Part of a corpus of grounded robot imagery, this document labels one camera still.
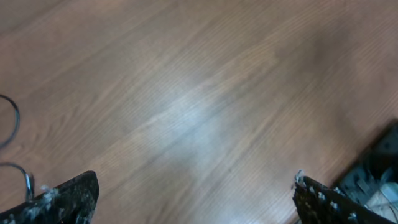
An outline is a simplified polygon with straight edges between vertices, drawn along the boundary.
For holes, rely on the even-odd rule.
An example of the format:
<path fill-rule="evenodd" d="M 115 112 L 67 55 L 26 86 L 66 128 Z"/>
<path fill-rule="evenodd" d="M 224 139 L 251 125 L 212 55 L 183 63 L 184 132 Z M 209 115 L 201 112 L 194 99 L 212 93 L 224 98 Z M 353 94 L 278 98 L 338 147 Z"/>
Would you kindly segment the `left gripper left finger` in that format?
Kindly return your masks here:
<path fill-rule="evenodd" d="M 89 224 L 100 194 L 96 173 L 86 171 L 1 213 L 1 223 Z"/>

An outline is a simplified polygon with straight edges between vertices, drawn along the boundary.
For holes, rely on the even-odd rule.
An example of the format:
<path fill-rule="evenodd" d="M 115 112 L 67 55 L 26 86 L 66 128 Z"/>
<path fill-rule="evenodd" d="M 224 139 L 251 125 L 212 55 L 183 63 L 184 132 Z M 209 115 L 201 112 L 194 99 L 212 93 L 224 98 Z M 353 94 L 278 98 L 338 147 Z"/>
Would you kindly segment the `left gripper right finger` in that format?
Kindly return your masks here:
<path fill-rule="evenodd" d="M 351 201 L 300 170 L 294 177 L 293 201 L 302 223 L 392 223 Z"/>

